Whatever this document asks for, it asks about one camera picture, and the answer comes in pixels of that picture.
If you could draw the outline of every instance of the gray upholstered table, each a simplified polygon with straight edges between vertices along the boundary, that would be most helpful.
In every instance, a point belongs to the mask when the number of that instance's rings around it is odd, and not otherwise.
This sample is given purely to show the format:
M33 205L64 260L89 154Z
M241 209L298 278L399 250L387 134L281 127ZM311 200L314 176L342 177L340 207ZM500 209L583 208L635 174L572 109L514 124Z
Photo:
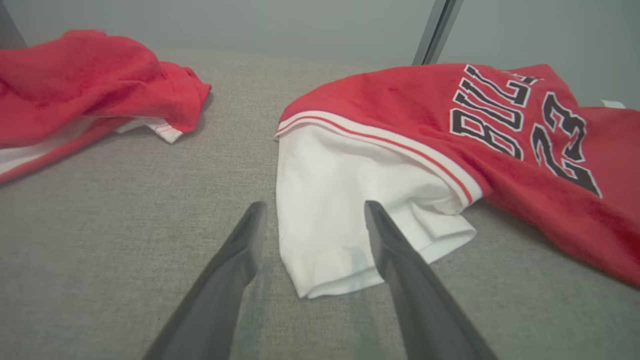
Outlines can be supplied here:
M246 289L235 359L401 359L386 285L298 300L278 256L278 118L297 96L374 67L161 51L213 85L200 127L173 145L111 135L0 186L0 357L137 359L245 207L269 225ZM503 359L639 359L640 292L479 203L477 238L433 265Z

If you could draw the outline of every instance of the red jersey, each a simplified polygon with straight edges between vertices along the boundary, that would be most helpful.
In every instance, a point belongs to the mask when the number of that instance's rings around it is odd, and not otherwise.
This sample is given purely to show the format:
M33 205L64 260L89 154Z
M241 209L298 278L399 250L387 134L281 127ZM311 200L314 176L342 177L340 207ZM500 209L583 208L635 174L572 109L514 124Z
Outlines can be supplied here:
M485 198L640 286L640 111L580 108L548 65L355 75L295 100L278 134L310 122L418 156L460 198L456 211Z

